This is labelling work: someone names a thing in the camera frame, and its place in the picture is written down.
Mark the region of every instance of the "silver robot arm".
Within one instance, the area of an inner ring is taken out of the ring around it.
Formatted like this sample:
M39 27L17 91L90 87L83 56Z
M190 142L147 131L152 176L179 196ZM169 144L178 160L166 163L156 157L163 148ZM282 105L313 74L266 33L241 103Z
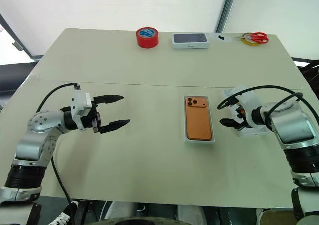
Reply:
M319 133L298 101L285 101L267 114L276 103L261 105L257 96L249 91L235 96L219 109L234 104L239 106L237 111L243 122L240 124L227 118L220 122L237 130L267 125L283 149L293 182L298 185L292 190L296 218L300 220L305 216L319 215Z
M116 130L130 120L119 120L101 126L96 107L123 99L119 95L103 95L91 101L88 93L75 89L71 107L59 111L40 111L28 122L27 131L16 148L8 178L0 189L0 204L4 202L34 201L41 192L41 182L52 158L59 136L70 130L93 128L106 133Z

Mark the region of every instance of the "red tape roll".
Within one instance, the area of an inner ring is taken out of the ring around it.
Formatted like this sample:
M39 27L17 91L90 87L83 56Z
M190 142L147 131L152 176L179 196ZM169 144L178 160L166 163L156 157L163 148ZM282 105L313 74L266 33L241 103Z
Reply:
M136 40L139 47L150 49L159 43L159 33L151 27L144 27L136 31Z

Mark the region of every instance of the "tape roll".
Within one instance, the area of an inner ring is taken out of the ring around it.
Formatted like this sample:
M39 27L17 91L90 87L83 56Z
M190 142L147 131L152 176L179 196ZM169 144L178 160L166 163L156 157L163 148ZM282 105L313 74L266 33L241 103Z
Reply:
M247 38L241 38L241 41L244 44L249 45L249 46L259 46L260 44L258 44L258 43L256 43L256 42L251 40L251 38L250 38L251 34L252 33L244 33L244 34L242 34L241 37L247 37Z
M136 31L136 40L139 47L150 49L159 43L159 33L151 27L144 27Z

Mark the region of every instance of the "yellow tape roll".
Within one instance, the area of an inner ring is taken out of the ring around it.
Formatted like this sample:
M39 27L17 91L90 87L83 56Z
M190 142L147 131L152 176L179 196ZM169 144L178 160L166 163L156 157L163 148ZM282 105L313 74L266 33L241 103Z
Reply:
M258 44L258 43L256 43L256 42L254 42L254 41L251 40L251 38L250 38L250 35L251 35L251 34L252 34L252 33L244 33L244 34L242 34L242 35L241 35L242 37L247 37L247 38L241 38L241 41L242 41L244 44L249 45L249 46L259 46L260 44Z

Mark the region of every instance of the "table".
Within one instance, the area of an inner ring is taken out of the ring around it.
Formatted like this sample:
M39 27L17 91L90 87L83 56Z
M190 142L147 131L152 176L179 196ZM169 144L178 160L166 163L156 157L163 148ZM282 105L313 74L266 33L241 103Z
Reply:
M134 31L66 29L31 75L44 80L198 87L276 84L310 89L275 35L258 47L207 35L209 49L173 50L171 33L142 49Z
M60 84L30 76L0 113L1 184L27 120L43 97ZM99 105L103 124L131 121L102 135L87 129L59 138L54 159L72 197L228 207L292 205L290 192L296 185L275 136L238 138L234 130L218 122L228 117L227 109L216 109L225 88L81 83L81 89L91 97L124 96L116 103ZM319 110L310 90L296 91L302 91ZM43 109L68 106L72 93L72 88L55 92ZM287 95L273 89L256 93L264 103ZM216 139L213 145L184 143L184 95L208 96ZM64 196L51 165L42 185L42 195Z

